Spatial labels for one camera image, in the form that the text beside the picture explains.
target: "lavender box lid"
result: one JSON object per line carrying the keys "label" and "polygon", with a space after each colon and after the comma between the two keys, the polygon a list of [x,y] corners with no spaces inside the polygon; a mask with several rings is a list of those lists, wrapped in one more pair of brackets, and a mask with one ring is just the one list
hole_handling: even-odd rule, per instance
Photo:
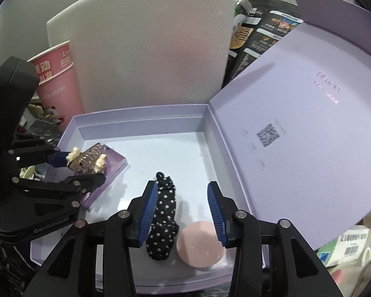
{"label": "lavender box lid", "polygon": [[304,23],[209,102],[250,211],[313,249],[371,210],[371,14],[297,0]]}

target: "qr code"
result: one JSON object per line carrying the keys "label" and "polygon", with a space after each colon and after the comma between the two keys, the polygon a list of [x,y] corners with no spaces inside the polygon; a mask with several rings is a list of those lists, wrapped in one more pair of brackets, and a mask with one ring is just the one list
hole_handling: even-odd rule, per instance
{"label": "qr code", "polygon": [[268,124],[266,128],[259,131],[257,133],[257,136],[264,147],[267,147],[275,139],[278,139],[280,137],[280,135],[278,134],[278,132],[276,131],[272,124]]}

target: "pink lid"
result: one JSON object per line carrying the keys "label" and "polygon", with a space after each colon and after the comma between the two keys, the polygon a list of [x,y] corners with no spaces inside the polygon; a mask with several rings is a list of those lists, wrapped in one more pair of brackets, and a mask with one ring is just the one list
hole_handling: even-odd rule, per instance
{"label": "pink lid", "polygon": [[195,268],[206,268],[217,263],[225,248],[217,239],[214,225],[208,221],[198,221],[186,226],[176,242],[180,258]]}

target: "black polka dot hair tie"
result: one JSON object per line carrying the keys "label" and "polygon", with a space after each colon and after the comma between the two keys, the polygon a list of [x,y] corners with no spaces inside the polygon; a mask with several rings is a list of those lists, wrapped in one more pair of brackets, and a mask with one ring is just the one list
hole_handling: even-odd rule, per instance
{"label": "black polka dot hair tie", "polygon": [[170,176],[157,173],[158,200],[151,231],[148,234],[146,247],[148,255],[154,260],[165,260],[172,250],[174,237],[179,226],[174,221],[176,214],[176,188]]}

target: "small purple box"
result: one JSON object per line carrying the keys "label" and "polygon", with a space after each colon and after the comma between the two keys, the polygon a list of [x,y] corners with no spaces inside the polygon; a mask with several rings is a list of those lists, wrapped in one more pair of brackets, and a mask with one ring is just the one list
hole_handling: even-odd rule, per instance
{"label": "small purple box", "polygon": [[123,157],[120,153],[117,153],[115,150],[111,149],[110,147],[106,146],[106,150],[104,154],[107,155],[106,160],[106,168],[104,169],[104,176],[106,177],[106,181],[104,184],[93,192],[87,193],[81,199],[81,206],[84,209],[89,209],[96,201],[96,199],[102,194],[102,192],[110,185],[111,182],[121,173],[121,171],[128,165],[127,159]]}

